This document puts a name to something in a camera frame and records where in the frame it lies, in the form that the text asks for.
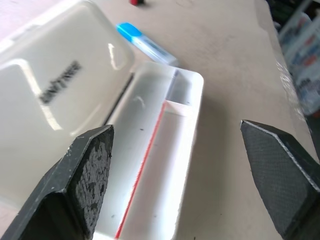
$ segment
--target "open case lid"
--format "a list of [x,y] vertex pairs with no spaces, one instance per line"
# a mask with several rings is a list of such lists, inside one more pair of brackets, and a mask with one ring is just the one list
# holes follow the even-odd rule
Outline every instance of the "open case lid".
[[129,45],[89,1],[62,2],[1,42],[6,200],[21,206],[76,136],[105,123],[133,62]]

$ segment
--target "beige table surface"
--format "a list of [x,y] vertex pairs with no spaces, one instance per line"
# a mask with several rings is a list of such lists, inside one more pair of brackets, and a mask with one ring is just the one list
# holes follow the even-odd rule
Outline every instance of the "beige table surface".
[[[264,0],[98,0],[114,24],[131,22],[204,78],[203,100],[178,240],[280,240],[255,187],[242,119],[294,135],[315,158],[295,96],[283,87],[283,56]],[[54,0],[0,0],[0,39]],[[137,63],[148,58],[134,49]]]

